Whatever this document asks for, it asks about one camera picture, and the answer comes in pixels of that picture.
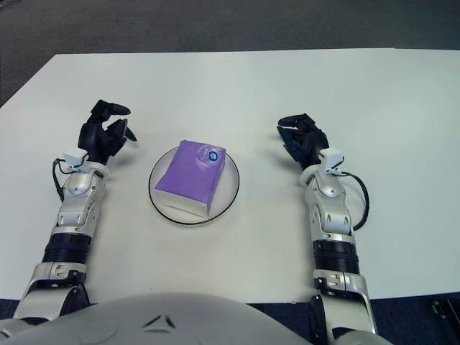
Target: floor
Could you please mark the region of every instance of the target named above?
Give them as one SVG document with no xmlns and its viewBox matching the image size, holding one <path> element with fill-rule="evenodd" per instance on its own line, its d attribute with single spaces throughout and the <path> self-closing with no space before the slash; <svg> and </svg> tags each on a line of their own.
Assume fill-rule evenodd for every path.
<svg viewBox="0 0 460 345">
<path fill-rule="evenodd" d="M 54 54 L 343 47 L 459 50 L 460 0 L 0 0 L 0 106 Z M 373 301 L 380 333 L 448 344 L 432 301 Z M 0 318 L 16 304 L 0 300 Z M 308 304 L 264 309 L 308 336 Z"/>
</svg>

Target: robotic hand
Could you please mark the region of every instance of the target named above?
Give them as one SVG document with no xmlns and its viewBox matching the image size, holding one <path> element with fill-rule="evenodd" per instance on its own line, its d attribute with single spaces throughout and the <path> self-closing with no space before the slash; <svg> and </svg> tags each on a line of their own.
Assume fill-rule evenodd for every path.
<svg viewBox="0 0 460 345">
<path fill-rule="evenodd" d="M 359 274 L 354 231 L 369 213 L 369 196 L 364 183 L 340 170 L 342 153 L 330 148 L 326 135 L 308 115 L 290 116 L 278 122 L 285 149 L 300 163 L 300 184 L 310 216 L 315 270 L 313 279 L 320 294 L 311 299 L 312 341 L 332 344 L 352 330 L 377 334 L 366 280 Z M 352 176 L 362 187 L 366 208 L 363 218 L 351 225 L 345 205 L 345 189 L 339 178 Z"/>
<path fill-rule="evenodd" d="M 35 267 L 14 314 L 17 324 L 23 321 L 37 325 L 90 305 L 83 283 L 86 257 L 106 189 L 106 163 L 127 139 L 136 141 L 126 119 L 115 121 L 105 130 L 102 124 L 112 115 L 127 114 L 130 110 L 124 106 L 98 101 L 81 128 L 78 148 L 65 152 L 64 160 L 53 162 L 53 180 L 63 203 L 42 262 Z M 61 162 L 67 163 L 67 171 Z M 69 175 L 62 187 L 56 176 L 57 166 L 62 174 Z"/>
</svg>

